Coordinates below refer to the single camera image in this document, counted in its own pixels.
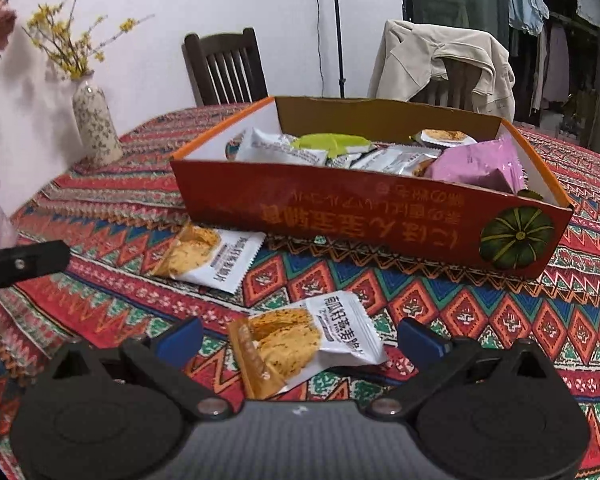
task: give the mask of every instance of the orange box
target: orange box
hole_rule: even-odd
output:
[[[228,161],[232,141],[252,126],[397,143],[425,128],[461,130],[478,141],[510,135],[529,188],[543,200],[370,171]],[[542,273],[573,214],[557,179],[509,122],[398,101],[269,97],[179,149],[171,166],[196,222],[299,238],[350,238],[522,278]]]

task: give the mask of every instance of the table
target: table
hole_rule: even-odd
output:
[[[226,325],[253,312],[337,289],[361,298],[387,345],[379,367],[330,370],[283,399],[362,403],[414,374],[395,348],[395,323],[412,316],[439,333],[508,347],[536,339],[589,421],[592,439],[580,476],[600,479],[600,156],[525,132],[574,201],[575,215],[538,282],[459,269],[337,240],[268,237],[234,296],[147,276],[187,221],[168,155],[241,105],[194,108],[155,118],[123,137],[125,156],[93,172],[76,165],[14,216],[20,243],[62,238],[66,272],[0,291],[0,453],[14,476],[8,443],[22,385],[68,339],[97,347],[150,336],[201,316],[203,347],[186,367],[228,399],[243,399]]]

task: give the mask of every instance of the light stand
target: light stand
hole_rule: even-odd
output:
[[[342,33],[340,31],[340,3],[339,0],[333,0],[336,9],[336,34],[338,35],[338,68],[340,69],[340,98],[344,99],[344,69],[342,67]]]

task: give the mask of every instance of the wooden chair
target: wooden chair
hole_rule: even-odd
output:
[[[188,34],[184,50],[203,105],[249,103],[267,96],[256,33]]]
[[[474,103],[471,94],[480,81],[482,70],[455,59],[443,59],[443,62],[448,80],[432,79],[411,99],[411,102],[473,112]]]

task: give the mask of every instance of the screw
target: screw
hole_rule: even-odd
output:
[[[395,399],[377,399],[371,403],[371,409],[378,415],[395,415],[400,413],[402,405]]]
[[[198,411],[203,415],[218,416],[228,409],[226,400],[219,397],[207,397],[198,403]]]

